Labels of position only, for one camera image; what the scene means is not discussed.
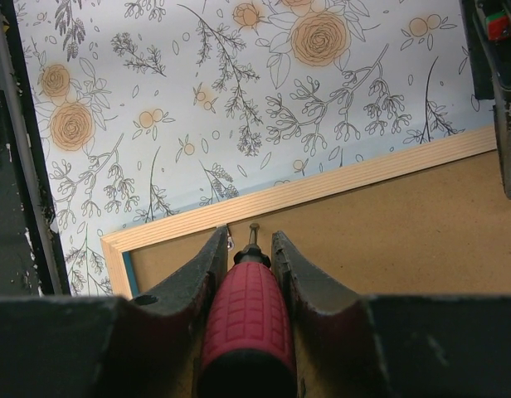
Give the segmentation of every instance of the red screwdriver handle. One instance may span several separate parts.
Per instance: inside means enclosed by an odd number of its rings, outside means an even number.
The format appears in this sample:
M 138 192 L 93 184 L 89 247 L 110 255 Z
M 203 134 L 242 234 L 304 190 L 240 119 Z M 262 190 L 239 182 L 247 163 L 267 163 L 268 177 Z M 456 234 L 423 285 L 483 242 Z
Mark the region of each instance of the red screwdriver handle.
M 296 397 L 289 315 L 275 276 L 263 264 L 235 265 L 218 289 L 202 344 L 198 391 L 199 398 Z

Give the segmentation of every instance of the flower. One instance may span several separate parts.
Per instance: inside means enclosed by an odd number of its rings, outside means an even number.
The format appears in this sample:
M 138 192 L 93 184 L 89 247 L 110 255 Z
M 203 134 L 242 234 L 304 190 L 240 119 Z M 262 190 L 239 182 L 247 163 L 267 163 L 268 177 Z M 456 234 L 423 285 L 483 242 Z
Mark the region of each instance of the flower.
M 294 56 L 310 66 L 326 66 L 350 46 L 348 25 L 332 12 L 310 12 L 290 30 Z
M 43 71 L 40 83 L 43 92 L 53 102 L 63 103 L 70 91 L 70 74 L 63 65 L 49 66 Z
M 83 104 L 65 102 L 53 111 L 49 129 L 58 147 L 65 151 L 76 151 L 93 137 L 95 124 L 90 111 Z
M 311 11 L 322 12 L 325 9 L 325 0 L 282 0 L 281 2 L 290 7 L 290 11 L 299 17 Z
M 256 25 L 260 22 L 260 13 L 253 4 L 244 2 L 239 4 L 233 10 L 233 20 L 242 27 L 251 27 L 256 29 Z

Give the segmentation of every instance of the brown board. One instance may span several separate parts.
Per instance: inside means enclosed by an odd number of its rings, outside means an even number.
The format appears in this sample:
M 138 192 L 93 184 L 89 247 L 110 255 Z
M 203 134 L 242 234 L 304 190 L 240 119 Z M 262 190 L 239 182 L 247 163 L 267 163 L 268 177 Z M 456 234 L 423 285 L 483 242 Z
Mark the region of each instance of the brown board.
M 254 221 L 264 252 L 282 230 L 362 294 L 511 293 L 511 201 L 496 152 L 231 224 L 230 257 Z M 190 260 L 211 233 L 131 251 L 139 291 Z

